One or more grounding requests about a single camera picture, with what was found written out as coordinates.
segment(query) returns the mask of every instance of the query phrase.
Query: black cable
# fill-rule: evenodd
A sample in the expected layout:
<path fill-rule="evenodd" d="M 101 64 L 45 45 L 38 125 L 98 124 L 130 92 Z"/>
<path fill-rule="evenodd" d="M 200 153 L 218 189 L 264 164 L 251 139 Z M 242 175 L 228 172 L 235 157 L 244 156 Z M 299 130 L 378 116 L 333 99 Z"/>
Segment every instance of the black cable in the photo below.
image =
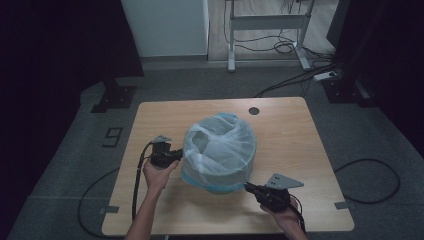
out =
<path fill-rule="evenodd" d="M 346 194 L 343 194 L 343 196 L 346 199 L 349 199 L 349 200 L 352 200 L 352 201 L 358 202 L 358 203 L 363 203 L 363 204 L 381 203 L 381 202 L 386 201 L 387 199 L 393 197 L 399 191 L 399 189 L 400 189 L 400 177 L 399 177 L 399 175 L 397 174 L 397 172 L 392 167 L 390 167 L 387 163 L 385 163 L 383 161 L 380 161 L 380 160 L 377 160 L 377 159 L 373 159 L 373 158 L 358 159 L 358 160 L 355 160 L 353 162 L 347 163 L 347 164 L 345 164 L 345 165 L 337 168 L 336 170 L 334 170 L 334 173 L 337 173 L 338 171 L 340 171 L 340 170 L 342 170 L 342 169 L 344 169 L 347 166 L 350 166 L 352 164 L 356 164 L 358 162 L 365 162 L 365 161 L 380 163 L 380 164 L 386 166 L 390 171 L 392 171 L 392 173 L 396 176 L 396 180 L 397 180 L 397 185 L 396 185 L 395 189 L 389 195 L 387 195 L 387 196 L 385 196 L 385 197 L 383 197 L 383 198 L 381 198 L 379 200 L 375 200 L 375 201 L 363 201 L 363 200 L 355 199 L 355 198 L 353 198 L 351 196 L 348 196 Z"/>
<path fill-rule="evenodd" d="M 296 199 L 297 203 L 299 204 L 299 208 L 300 208 L 299 212 L 300 212 L 300 214 L 302 214 L 303 207 L 302 207 L 302 203 L 300 202 L 300 200 L 295 195 L 292 195 L 292 194 L 290 194 L 290 197 L 293 197 L 294 199 Z"/>
<path fill-rule="evenodd" d="M 294 214 L 296 214 L 297 218 L 299 219 L 300 228 L 302 228 L 302 231 L 306 233 L 305 219 L 303 218 L 302 214 L 293 205 L 288 204 L 287 206 L 294 212 Z"/>
<path fill-rule="evenodd" d="M 312 61 L 312 66 L 314 67 L 314 68 L 319 68 L 319 67 L 317 67 L 316 65 L 315 65 L 315 63 L 317 63 L 317 62 L 326 62 L 326 63 L 330 63 L 331 64 L 331 61 L 330 60 L 315 60 L 315 61 Z"/>
<path fill-rule="evenodd" d="M 259 92 L 258 94 L 256 94 L 254 96 L 254 98 L 262 97 L 262 95 L 265 94 L 266 92 L 271 91 L 271 90 L 274 90 L 274 89 L 277 89 L 277 88 L 281 88 L 281 87 L 284 87 L 284 86 L 287 86 L 287 85 L 290 85 L 290 84 L 295 84 L 295 83 L 300 83 L 300 82 L 304 82 L 304 81 L 310 80 L 310 79 L 313 78 L 314 75 L 319 74 L 319 73 L 322 73 L 322 72 L 325 72 L 325 71 L 328 71 L 328 70 L 330 70 L 332 68 L 337 67 L 338 65 L 339 64 L 329 64 L 329 65 L 326 65 L 326 66 L 323 66 L 323 67 L 320 67 L 320 68 L 313 69 L 312 71 L 305 72 L 305 73 L 302 73 L 300 75 L 291 77 L 289 79 L 286 79 L 286 80 L 284 80 L 284 81 L 282 81 L 280 83 L 277 83 L 275 85 L 272 85 L 272 86 L 270 86 L 270 87 L 262 90 L 261 92 Z M 303 78 L 300 81 L 299 80 L 298 81 L 293 81 L 293 80 L 295 80 L 297 78 L 306 77 L 308 75 L 309 75 L 309 77 L 307 77 L 306 79 Z"/>
<path fill-rule="evenodd" d="M 250 6 L 250 10 L 252 10 L 253 14 L 256 15 L 256 12 L 255 12 L 255 10 L 253 10 L 253 7 L 252 7 L 252 0 L 249 0 L 249 6 Z"/>
<path fill-rule="evenodd" d="M 280 7 L 279 13 L 283 14 L 284 8 L 288 5 L 289 5 L 288 0 L 284 0 L 283 4 Z"/>
<path fill-rule="evenodd" d="M 299 0 L 298 2 L 299 2 L 298 14 L 299 14 L 300 13 L 300 7 L 301 7 L 301 4 L 302 4 L 302 1 Z M 294 0 L 292 1 L 292 4 L 290 6 L 289 14 L 291 14 L 291 9 L 293 7 L 293 4 L 294 4 Z M 225 2 L 224 3 L 224 38 L 225 38 L 225 41 L 227 43 L 230 43 L 228 41 L 227 33 L 225 31 L 226 12 L 227 12 L 227 3 Z M 282 33 L 283 33 L 283 30 L 280 30 L 280 33 L 278 34 L 278 36 L 269 35 L 269 36 L 265 36 L 265 37 L 260 37 L 260 38 L 255 38 L 255 39 L 248 39 L 248 40 L 238 40 L 238 39 L 234 38 L 234 42 L 253 42 L 253 41 L 259 41 L 259 40 L 263 40 L 263 39 L 267 39 L 267 38 L 278 38 L 278 42 L 276 42 L 274 44 L 274 47 L 273 48 L 268 48 L 268 49 L 252 49 L 252 48 L 249 48 L 249 47 L 246 47 L 246 46 L 243 46 L 243 45 L 239 45 L 239 44 L 234 44 L 234 47 L 244 48 L 244 49 L 247 49 L 247 50 L 252 51 L 252 52 L 267 52 L 267 51 L 273 51 L 273 50 L 275 50 L 279 54 L 288 54 L 288 53 L 293 52 L 294 51 L 294 46 L 292 45 L 292 43 L 294 41 L 291 40 L 291 39 L 288 39 L 286 37 L 282 37 L 281 36 Z M 299 42 L 299 32 L 298 32 L 298 30 L 296 30 L 296 36 L 297 36 L 297 41 Z M 280 47 L 287 47 L 288 48 L 288 51 L 281 51 L 281 50 L 279 50 Z M 306 48 L 305 46 L 302 46 L 302 48 L 305 49 L 305 51 L 309 55 L 311 55 L 311 56 L 315 56 L 315 57 L 318 57 L 318 58 L 321 58 L 321 59 L 327 59 L 327 60 L 332 60 L 334 58 L 334 55 L 333 54 L 326 54 L 326 53 L 314 52 L 314 51 L 310 50 L 309 48 Z"/>
<path fill-rule="evenodd" d="M 147 148 L 152 145 L 152 142 L 149 142 L 146 144 L 146 146 L 143 149 L 143 152 L 141 152 L 140 160 L 138 161 L 137 165 L 137 175 L 135 177 L 135 184 L 134 184 L 134 193 L 133 193 L 133 202 L 132 202 L 132 219 L 134 220 L 135 215 L 137 214 L 137 195 L 138 195 L 138 188 L 140 185 L 140 175 L 141 175 L 141 167 L 144 162 L 144 154 L 146 153 Z"/>
<path fill-rule="evenodd" d="M 77 215 L 78 215 L 78 223 L 79 223 L 79 225 L 81 226 L 81 228 L 86 232 L 86 233 L 88 233 L 88 234 L 90 234 L 91 236 L 94 236 L 94 237 L 98 237 L 98 238 L 107 238 L 107 239 L 122 239 L 122 237 L 111 237 L 111 236 L 106 236 L 106 235 L 101 235 L 101 234 L 97 234 L 97 233 L 94 233 L 94 232 L 92 232 L 92 231 L 90 231 L 85 225 L 84 225 L 84 223 L 82 222 L 82 218 L 81 218 L 81 206 L 82 206 L 82 201 L 84 200 L 84 198 L 85 198 L 85 196 L 87 195 L 87 193 L 98 183 L 98 182 L 100 182 L 101 180 L 103 180 L 105 177 L 107 177 L 107 176 L 109 176 L 110 174 L 112 174 L 112 173 L 114 173 L 114 172 L 116 172 L 116 171 L 118 171 L 119 170 L 119 167 L 118 168 L 115 168 L 115 169 L 113 169 L 112 171 L 110 171 L 110 172 L 108 172 L 108 173 L 106 173 L 105 175 L 103 175 L 102 177 L 100 177 L 99 179 L 97 179 L 97 181 L 95 181 L 93 184 L 91 184 L 90 185 L 90 187 L 89 188 L 87 188 L 87 190 L 84 192 L 84 194 L 82 195 L 82 197 L 80 198 L 80 200 L 79 200 L 79 204 L 78 204 L 78 212 L 77 212 Z"/>
<path fill-rule="evenodd" d="M 313 78 L 313 76 L 310 76 L 310 77 L 308 77 L 308 78 L 306 78 L 306 76 L 305 77 L 303 77 L 302 78 L 302 80 L 300 81 L 300 86 L 302 87 L 302 93 L 300 94 L 300 96 L 301 97 L 303 97 L 303 98 L 305 98 L 305 96 L 306 96 L 306 93 L 308 92 L 308 90 L 309 90 L 309 86 L 311 85 L 311 79 Z M 303 88 L 303 82 L 307 82 L 308 84 L 306 85 L 306 89 L 304 89 Z"/>

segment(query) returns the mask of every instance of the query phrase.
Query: power strip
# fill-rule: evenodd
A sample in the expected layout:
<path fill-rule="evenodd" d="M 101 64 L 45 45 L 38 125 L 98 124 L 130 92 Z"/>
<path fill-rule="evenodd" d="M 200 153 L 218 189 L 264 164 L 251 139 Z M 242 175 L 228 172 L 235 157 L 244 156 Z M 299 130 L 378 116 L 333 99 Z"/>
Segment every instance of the power strip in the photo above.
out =
<path fill-rule="evenodd" d="M 328 80 L 331 78 L 335 78 L 337 77 L 337 74 L 333 71 L 331 72 L 326 72 L 326 73 L 321 73 L 321 74 L 317 74 L 314 76 L 314 81 L 322 81 L 322 80 Z"/>

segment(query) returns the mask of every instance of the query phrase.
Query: human hand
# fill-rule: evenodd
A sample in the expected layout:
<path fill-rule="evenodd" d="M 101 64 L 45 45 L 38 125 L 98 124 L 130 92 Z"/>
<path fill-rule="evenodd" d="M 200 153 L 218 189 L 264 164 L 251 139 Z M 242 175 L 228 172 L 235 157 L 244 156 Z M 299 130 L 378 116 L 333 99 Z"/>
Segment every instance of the human hand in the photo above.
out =
<path fill-rule="evenodd" d="M 290 204 L 297 209 L 297 202 L 293 197 L 290 197 Z M 284 231 L 289 239 L 307 239 L 299 225 L 297 215 L 290 208 L 287 208 L 283 212 L 275 213 L 262 204 L 260 207 L 274 218 L 277 225 Z"/>
<path fill-rule="evenodd" d="M 149 190 L 162 191 L 168 183 L 169 175 L 178 166 L 179 161 L 175 160 L 168 168 L 160 169 L 153 166 L 149 160 L 144 164 L 143 173 Z"/>

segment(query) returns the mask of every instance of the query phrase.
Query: black curtain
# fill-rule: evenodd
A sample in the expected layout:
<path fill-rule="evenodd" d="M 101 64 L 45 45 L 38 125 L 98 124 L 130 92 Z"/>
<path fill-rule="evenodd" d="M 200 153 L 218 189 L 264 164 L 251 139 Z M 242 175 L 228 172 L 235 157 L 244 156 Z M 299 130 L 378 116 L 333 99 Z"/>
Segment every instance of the black curtain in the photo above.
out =
<path fill-rule="evenodd" d="M 6 238 L 87 87 L 143 76 L 120 0 L 0 1 L 1 225 Z"/>
<path fill-rule="evenodd" d="M 372 103 L 424 157 L 424 18 L 420 3 L 351 0 L 335 61 L 345 64 L 342 83 L 353 88 L 359 81 Z"/>

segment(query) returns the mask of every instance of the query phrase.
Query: finger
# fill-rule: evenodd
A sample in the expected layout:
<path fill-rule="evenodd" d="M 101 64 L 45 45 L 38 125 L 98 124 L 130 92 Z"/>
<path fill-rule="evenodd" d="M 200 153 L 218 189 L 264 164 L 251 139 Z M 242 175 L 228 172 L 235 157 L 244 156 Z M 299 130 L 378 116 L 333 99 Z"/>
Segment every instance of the finger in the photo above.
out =
<path fill-rule="evenodd" d="M 179 163 L 180 161 L 178 161 L 178 160 L 175 160 L 175 161 L 173 161 L 167 168 L 166 168 L 166 170 L 168 171 L 168 172 L 172 172 L 172 170 L 174 170 L 175 168 L 177 168 L 178 167 L 178 163 Z"/>
<path fill-rule="evenodd" d="M 147 161 L 144 162 L 143 167 L 146 167 L 148 165 L 152 165 L 152 163 L 150 162 L 150 157 L 146 159 Z"/>
<path fill-rule="evenodd" d="M 265 207 L 264 205 L 260 205 L 260 207 L 261 207 L 261 209 L 264 211 L 264 212 L 267 212 L 267 213 L 269 213 L 269 214 L 272 214 L 272 212 L 271 212 L 271 210 L 269 210 L 269 208 L 267 208 L 267 207 Z"/>
<path fill-rule="evenodd" d="M 290 197 L 290 204 L 297 209 L 297 201 L 294 197 Z"/>
<path fill-rule="evenodd" d="M 151 166 L 153 166 L 153 165 L 150 163 L 150 160 L 149 160 L 149 161 L 147 161 L 147 162 L 143 165 L 143 171 L 145 171 L 145 169 L 146 169 L 146 168 L 151 167 Z"/>

